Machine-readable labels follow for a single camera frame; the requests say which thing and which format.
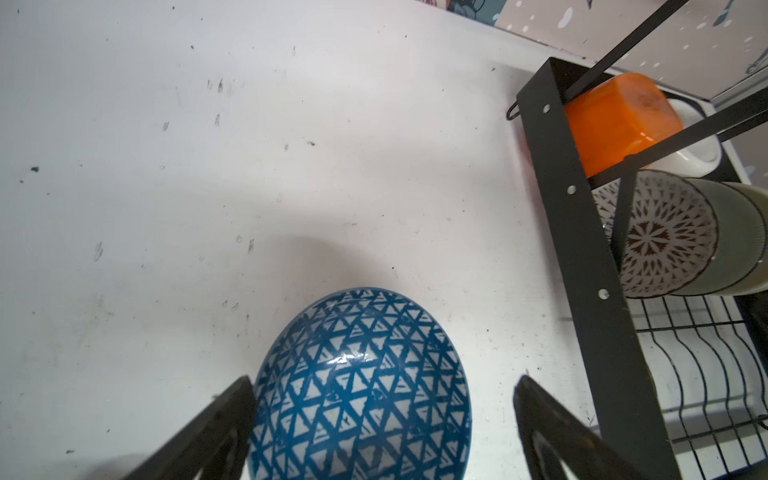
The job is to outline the cream ceramic bowl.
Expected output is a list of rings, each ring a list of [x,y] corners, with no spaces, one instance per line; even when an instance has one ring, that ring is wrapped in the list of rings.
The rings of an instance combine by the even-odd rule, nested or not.
[[[715,266],[725,287],[715,295],[738,296],[767,289],[767,191],[723,182],[729,188],[718,213],[720,252]]]

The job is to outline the patterned ceramic bowl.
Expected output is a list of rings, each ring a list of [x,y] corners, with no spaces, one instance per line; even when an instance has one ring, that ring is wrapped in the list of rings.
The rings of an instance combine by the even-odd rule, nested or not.
[[[671,295],[707,267],[718,242],[717,219],[691,181],[671,173],[637,174],[620,281],[624,295]]]

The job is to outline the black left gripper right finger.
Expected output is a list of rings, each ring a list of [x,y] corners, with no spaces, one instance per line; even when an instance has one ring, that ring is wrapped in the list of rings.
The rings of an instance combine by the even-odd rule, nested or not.
[[[528,375],[515,386],[514,409],[533,479],[643,477]]]

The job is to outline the orange plastic bowl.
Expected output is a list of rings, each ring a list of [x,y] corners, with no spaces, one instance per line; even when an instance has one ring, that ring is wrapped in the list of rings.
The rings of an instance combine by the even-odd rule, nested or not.
[[[565,112],[588,177],[683,130],[664,93],[636,73],[601,83],[569,102]]]

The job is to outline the white plastic bowl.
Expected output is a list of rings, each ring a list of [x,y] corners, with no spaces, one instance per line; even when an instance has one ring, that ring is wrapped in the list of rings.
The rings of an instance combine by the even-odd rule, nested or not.
[[[704,114],[683,100],[670,99],[669,103],[684,128],[705,119]],[[721,159],[720,142],[716,136],[709,136],[647,165],[646,169],[682,177],[702,178],[712,173],[720,165]]]

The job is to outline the blue triangle pattern bowl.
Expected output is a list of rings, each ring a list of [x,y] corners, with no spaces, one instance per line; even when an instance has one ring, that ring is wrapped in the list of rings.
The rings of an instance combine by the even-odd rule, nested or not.
[[[461,479],[472,413],[459,354],[397,292],[348,289],[298,314],[254,382],[254,479]]]

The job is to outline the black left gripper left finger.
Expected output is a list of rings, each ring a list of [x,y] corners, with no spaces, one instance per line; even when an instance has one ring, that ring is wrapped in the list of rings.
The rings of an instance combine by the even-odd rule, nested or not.
[[[247,376],[234,381],[129,479],[239,479],[256,413]]]

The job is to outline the light green glazed bowl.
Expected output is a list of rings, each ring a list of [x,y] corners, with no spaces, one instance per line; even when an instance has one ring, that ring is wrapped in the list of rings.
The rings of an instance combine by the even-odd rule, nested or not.
[[[707,267],[676,296],[742,296],[767,289],[767,190],[693,179],[714,209],[718,242]]]

